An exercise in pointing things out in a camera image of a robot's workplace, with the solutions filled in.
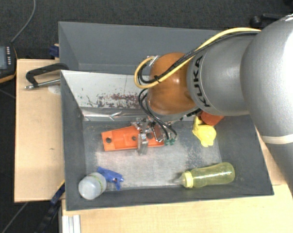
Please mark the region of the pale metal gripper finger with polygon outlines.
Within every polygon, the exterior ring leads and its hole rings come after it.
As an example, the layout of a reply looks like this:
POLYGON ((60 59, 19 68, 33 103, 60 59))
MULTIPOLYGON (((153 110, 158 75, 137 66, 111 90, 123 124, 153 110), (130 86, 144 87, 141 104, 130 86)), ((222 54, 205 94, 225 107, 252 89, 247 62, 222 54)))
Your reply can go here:
POLYGON ((140 133, 138 135, 138 153, 139 155, 145 155, 148 148, 148 139, 145 133, 140 133))

